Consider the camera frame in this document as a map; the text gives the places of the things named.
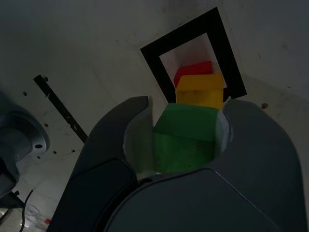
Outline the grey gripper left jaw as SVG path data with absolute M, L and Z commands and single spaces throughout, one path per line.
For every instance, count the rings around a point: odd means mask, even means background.
M 104 231 L 117 206 L 138 187 L 123 143 L 128 125 L 149 109 L 149 97 L 132 97 L 95 125 L 48 226 L 49 232 Z

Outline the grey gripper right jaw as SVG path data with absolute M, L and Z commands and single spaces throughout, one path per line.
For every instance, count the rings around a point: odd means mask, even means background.
M 223 114 L 232 136 L 212 169 L 281 232 L 307 231 L 301 166 L 289 135 L 248 101 L 229 100 Z

